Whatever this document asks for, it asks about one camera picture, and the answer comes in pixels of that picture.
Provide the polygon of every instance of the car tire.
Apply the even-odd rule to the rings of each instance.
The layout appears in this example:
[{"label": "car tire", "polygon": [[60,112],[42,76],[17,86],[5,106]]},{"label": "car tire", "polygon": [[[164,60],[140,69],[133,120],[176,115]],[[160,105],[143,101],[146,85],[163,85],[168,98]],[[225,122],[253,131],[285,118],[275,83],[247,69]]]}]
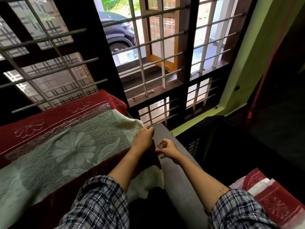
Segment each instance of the car tire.
[{"label": "car tire", "polygon": [[126,49],[129,46],[127,46],[126,44],[121,43],[121,42],[116,42],[116,43],[111,44],[109,47],[110,47],[111,52],[115,52],[115,51],[120,51],[120,50]]}]

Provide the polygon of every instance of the embroidered red cloth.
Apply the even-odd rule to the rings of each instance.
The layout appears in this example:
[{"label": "embroidered red cloth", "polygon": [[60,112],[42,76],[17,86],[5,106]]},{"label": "embroidered red cloth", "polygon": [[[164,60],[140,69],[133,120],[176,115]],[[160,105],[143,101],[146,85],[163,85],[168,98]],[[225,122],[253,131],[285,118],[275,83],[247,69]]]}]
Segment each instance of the embroidered red cloth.
[{"label": "embroidered red cloth", "polygon": [[258,168],[237,180],[230,188],[244,189],[251,193],[280,228],[305,228],[305,206],[277,181],[268,179]]},{"label": "embroidered red cloth", "polygon": [[111,109],[116,109],[126,115],[126,104],[110,95],[105,90],[90,96],[80,98],[30,116],[26,119],[0,127],[0,169],[10,164],[5,157],[7,153],[23,144],[56,129],[59,124],[69,122],[78,115],[89,112],[105,103],[109,103]]}]

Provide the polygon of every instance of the brown fabric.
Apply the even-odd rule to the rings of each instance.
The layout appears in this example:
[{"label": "brown fabric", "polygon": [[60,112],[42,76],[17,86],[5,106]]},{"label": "brown fabric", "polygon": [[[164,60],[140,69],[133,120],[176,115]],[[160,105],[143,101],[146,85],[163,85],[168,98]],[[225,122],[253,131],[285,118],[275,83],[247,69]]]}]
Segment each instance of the brown fabric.
[{"label": "brown fabric", "polygon": [[[57,227],[63,215],[71,209],[72,203],[84,182],[91,177],[110,173],[129,149],[113,155],[97,166],[92,167],[86,173],[81,174],[71,182],[60,187],[41,202],[27,209],[22,217],[10,228],[52,229]],[[161,164],[154,151],[155,144],[153,143],[151,148],[139,160],[132,178],[135,178],[140,172],[152,165],[157,165],[161,169]]]}]

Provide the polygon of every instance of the checkered shirt sleeve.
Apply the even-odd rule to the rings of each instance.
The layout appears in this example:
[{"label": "checkered shirt sleeve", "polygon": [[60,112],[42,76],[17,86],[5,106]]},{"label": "checkered shirt sleeve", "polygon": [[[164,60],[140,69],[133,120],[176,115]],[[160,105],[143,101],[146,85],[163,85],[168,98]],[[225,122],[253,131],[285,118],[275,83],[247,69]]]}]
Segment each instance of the checkered shirt sleeve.
[{"label": "checkered shirt sleeve", "polygon": [[126,194],[113,178],[90,178],[57,228],[129,228]]},{"label": "checkered shirt sleeve", "polygon": [[230,190],[219,198],[209,222],[221,229],[278,229],[253,196],[239,189]]}]

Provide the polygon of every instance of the forearm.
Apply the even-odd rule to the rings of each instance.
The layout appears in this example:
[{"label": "forearm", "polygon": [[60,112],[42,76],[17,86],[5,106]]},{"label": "forearm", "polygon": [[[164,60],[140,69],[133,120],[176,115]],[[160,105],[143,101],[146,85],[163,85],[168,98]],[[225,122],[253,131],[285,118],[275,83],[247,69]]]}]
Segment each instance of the forearm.
[{"label": "forearm", "polygon": [[219,200],[219,197],[228,192],[229,188],[201,170],[182,154],[180,154],[176,160],[192,184],[205,211],[210,213]]},{"label": "forearm", "polygon": [[119,164],[108,174],[109,177],[114,178],[120,184],[125,193],[139,159],[140,156],[136,148],[131,147]]}]

